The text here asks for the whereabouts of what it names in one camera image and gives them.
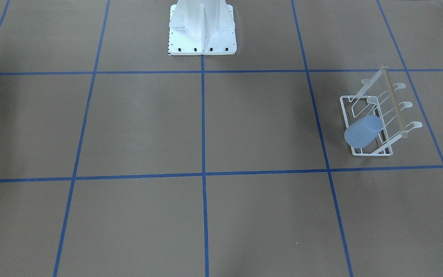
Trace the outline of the blue plastic cup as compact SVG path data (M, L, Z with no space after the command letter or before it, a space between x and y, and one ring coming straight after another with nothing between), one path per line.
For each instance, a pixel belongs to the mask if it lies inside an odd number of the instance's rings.
M351 124L344 132L344 138L349 146L362 149L369 145L382 130L383 121L378 116L368 115Z

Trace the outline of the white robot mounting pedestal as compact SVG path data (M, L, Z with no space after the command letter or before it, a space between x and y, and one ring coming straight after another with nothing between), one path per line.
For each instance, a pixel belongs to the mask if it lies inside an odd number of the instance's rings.
M234 55L234 9L225 0L178 0L170 6L168 54Z

